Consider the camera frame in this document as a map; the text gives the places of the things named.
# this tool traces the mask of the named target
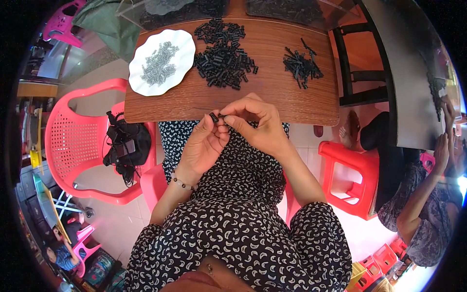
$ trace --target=bracelet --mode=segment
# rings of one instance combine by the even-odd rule
[[[175,182],[177,185],[181,186],[182,188],[188,188],[188,189],[190,189],[190,190],[192,190],[192,191],[195,191],[195,190],[198,189],[198,185],[194,185],[194,186],[187,185],[187,184],[183,183],[181,180],[177,179],[177,176],[175,175],[175,172],[172,172],[170,176],[172,177],[172,179],[174,180],[174,182]]]

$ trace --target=crescent print fabric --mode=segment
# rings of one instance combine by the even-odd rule
[[[167,180],[195,121],[160,122]],[[284,124],[288,134],[288,124]],[[302,207],[290,229],[277,213],[285,179],[280,164],[231,129],[229,144],[204,174],[190,200],[163,226],[149,225],[137,239],[125,291],[160,291],[195,271],[211,255],[256,291],[342,291],[352,274],[351,255],[332,208]]]

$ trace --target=clear plastic container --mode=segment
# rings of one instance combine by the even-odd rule
[[[223,17],[229,0],[122,0],[116,16],[122,16],[145,30],[180,22]]]
[[[246,10],[327,31],[360,17],[351,0],[246,0]]]

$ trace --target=green cloth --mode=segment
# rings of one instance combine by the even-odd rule
[[[133,59],[141,29],[123,17],[115,16],[117,0],[89,0],[73,18],[73,25],[92,30],[120,58]]]

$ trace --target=scalloped plate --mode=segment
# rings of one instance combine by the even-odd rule
[[[171,42],[172,46],[178,46],[178,51],[170,59],[169,64],[175,65],[175,74],[167,77],[160,86],[149,86],[141,79],[143,75],[142,65],[146,67],[146,58],[151,56],[154,50],[159,49],[159,44]],[[166,29],[160,34],[148,37],[147,41],[134,53],[134,58],[129,64],[130,77],[128,82],[134,92],[144,96],[162,95],[172,87],[182,82],[183,77],[193,66],[195,56],[195,43],[191,34],[184,30]]]

